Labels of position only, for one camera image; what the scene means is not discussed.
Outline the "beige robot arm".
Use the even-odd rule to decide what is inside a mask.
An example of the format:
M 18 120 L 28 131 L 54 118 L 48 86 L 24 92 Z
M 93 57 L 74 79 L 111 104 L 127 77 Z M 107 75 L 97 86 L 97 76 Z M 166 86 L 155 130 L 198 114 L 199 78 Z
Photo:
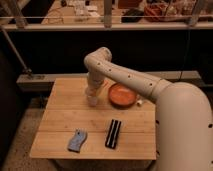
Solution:
M 155 171 L 213 171 L 213 112 L 204 92 L 186 82 L 128 69 L 111 62 L 101 47 L 84 58 L 89 99 L 106 77 L 125 85 L 155 104 Z

